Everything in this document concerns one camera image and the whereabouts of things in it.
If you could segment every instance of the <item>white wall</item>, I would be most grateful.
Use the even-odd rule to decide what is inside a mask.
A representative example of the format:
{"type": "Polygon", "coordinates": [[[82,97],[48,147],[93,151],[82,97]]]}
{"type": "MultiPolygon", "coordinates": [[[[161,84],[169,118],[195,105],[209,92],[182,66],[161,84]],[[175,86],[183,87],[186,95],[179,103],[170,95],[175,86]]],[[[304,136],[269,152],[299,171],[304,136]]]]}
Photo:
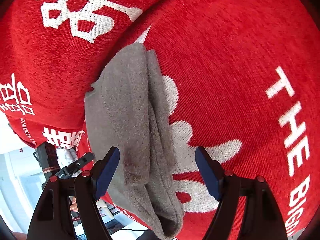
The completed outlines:
{"type": "Polygon", "coordinates": [[[0,111],[0,154],[11,152],[27,146],[20,140],[18,135],[13,133],[8,123],[7,117],[3,112],[0,111]]]}

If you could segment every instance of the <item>folded gray clothing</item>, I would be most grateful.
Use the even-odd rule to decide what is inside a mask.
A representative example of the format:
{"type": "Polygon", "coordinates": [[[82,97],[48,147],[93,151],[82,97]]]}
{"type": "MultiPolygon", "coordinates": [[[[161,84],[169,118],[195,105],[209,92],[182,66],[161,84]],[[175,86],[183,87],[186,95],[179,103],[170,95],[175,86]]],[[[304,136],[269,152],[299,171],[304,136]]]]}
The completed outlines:
{"type": "Polygon", "coordinates": [[[183,208],[173,186],[175,165],[167,101],[156,54],[134,43],[119,51],[85,96],[87,132],[96,160],[111,146],[120,163],[108,193],[163,240],[174,238],[183,208]]]}

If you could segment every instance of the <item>gray garment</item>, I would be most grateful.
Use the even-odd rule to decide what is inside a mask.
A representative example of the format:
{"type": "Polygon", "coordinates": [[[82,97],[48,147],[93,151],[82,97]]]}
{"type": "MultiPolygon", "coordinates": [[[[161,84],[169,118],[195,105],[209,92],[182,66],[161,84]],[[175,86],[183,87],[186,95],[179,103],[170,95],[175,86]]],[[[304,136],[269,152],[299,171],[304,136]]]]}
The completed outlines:
{"type": "Polygon", "coordinates": [[[183,221],[171,169],[175,165],[162,76],[154,51],[140,43],[123,48],[85,96],[87,132],[97,160],[111,146],[120,163],[108,193],[163,240],[183,221]]]}

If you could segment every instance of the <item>black cable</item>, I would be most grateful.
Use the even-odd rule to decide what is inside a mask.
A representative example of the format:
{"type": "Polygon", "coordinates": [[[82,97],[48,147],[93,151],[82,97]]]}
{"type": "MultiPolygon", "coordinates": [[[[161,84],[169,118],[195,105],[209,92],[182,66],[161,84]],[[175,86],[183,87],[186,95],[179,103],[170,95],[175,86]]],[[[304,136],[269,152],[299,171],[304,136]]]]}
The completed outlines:
{"type": "Polygon", "coordinates": [[[108,230],[128,230],[128,231],[147,231],[147,229],[146,230],[135,230],[135,229],[127,229],[127,228],[108,228],[108,230]]]}

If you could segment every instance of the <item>stain on gray cloth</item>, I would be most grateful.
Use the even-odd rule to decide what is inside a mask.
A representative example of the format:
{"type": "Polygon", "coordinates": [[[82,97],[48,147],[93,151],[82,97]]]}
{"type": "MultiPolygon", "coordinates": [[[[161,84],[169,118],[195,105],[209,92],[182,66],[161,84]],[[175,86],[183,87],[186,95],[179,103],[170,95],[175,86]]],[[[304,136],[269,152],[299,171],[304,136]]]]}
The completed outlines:
{"type": "Polygon", "coordinates": [[[156,54],[134,43],[119,51],[85,96],[87,132],[97,160],[111,146],[120,163],[108,193],[163,240],[174,238],[183,208],[173,186],[175,165],[167,101],[156,54]]]}

